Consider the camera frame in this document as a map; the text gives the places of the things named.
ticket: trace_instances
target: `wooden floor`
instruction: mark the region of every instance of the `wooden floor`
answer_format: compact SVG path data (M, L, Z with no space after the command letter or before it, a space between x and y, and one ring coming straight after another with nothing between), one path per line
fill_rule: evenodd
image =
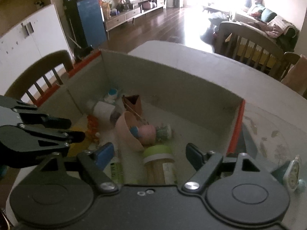
M109 32L100 47L128 53L149 40L160 40L213 52L212 29L207 14L193 8L157 9Z

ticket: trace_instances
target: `orange object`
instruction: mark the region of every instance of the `orange object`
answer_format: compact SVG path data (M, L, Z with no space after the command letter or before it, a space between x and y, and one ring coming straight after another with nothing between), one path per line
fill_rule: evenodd
M97 137L98 132L98 119L92 115L87 116L87 131L86 136L94 143L99 143L99 137Z

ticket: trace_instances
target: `chair backrest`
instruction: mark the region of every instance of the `chair backrest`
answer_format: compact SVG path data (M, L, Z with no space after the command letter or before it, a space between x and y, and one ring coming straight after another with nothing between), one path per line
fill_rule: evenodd
M296 62L298 62L298 60L300 59L300 56L296 53L292 53L292 52L285 52L284 53L284 71L280 76L280 81L287 75L287 73L289 72L289 69L291 67L291 65L295 65Z
M73 69L73 63L70 59L70 55L66 50L56 51L54 53L48 54L47 56L41 58L32 64L27 70L25 70L15 82L10 86L10 88L5 93L5 96L12 97L14 99L20 100L24 94L27 94L30 100L35 103L36 99L28 91L29 88L35 85L39 94L42 96L44 91L39 86L37 81L43 78L48 88L52 87L50 80L46 77L46 73L52 71L57 82L62 85L63 82L58 75L55 68L58 65L64 65L66 72Z
M231 34L230 41L227 47L225 48L224 47L225 38L227 38L230 34ZM280 67L282 67L282 61L284 55L283 50L274 42L272 42L270 39L268 39L266 36L262 35L261 33L257 32L251 27L246 27L244 25L235 22L222 22L219 26L219 32L215 46L215 53L235 59L237 57L242 38L246 39L247 41L244 45L244 49L239 58L239 61L243 62L245 54L248 49L248 45L250 42L252 42L254 43L254 47L251 51L250 56L247 59L246 64L255 69L260 69L261 72L264 72L267 68L269 59L271 58L271 56L274 56L276 61L274 65L271 67L268 75L275 79L279 79L279 77L277 77L276 74L277 71L280 69ZM256 61L252 61L257 46L261 47L261 51ZM267 51L269 54L266 57L264 63L260 64L259 62L261 60L264 50Z

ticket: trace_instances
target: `cushion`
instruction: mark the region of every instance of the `cushion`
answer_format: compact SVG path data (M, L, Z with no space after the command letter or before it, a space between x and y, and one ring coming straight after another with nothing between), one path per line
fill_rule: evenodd
M262 4L257 4L257 8L261 11L264 11L266 8Z
M256 5L255 3L253 3L253 4L251 5L251 7L248 9L247 13L248 13L248 14L252 13L252 11L253 11L253 9L254 9L255 7L257 7L257 5Z
M261 8L259 9L258 7L255 7L253 9L253 11L250 14L248 14L248 15L252 16L254 18L260 18L261 13L262 13L262 9Z
M270 22L271 20L273 20L275 18L275 16L277 16L277 14L271 10L269 10L268 8L265 8L264 11L261 14L261 20L263 22Z

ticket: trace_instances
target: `blanket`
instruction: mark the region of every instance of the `blanket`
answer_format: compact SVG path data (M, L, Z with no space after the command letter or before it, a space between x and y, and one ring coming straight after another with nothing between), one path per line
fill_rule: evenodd
M284 30L276 24L269 25L263 22L257 22L257 25L261 28L263 32L267 34L267 36L276 39L284 33Z
M295 30L296 34L299 31L292 23L286 21L281 16L275 16L275 18L273 20L271 20L270 22L267 23L268 27L271 27L271 26L274 26L274 25L278 26L283 31L283 34L286 34L290 28L293 28Z

